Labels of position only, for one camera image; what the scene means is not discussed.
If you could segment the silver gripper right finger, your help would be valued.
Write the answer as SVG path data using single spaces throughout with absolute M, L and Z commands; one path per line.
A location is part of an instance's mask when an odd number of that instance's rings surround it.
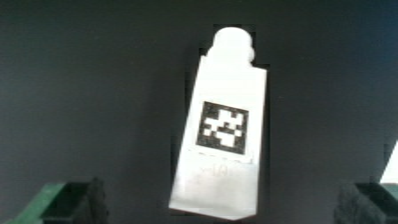
M 398 184 L 356 182 L 340 186 L 333 224 L 398 224 Z

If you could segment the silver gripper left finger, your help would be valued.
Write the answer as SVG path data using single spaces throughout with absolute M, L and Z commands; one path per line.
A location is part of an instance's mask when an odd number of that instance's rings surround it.
M 102 181 L 47 183 L 10 224 L 108 224 Z

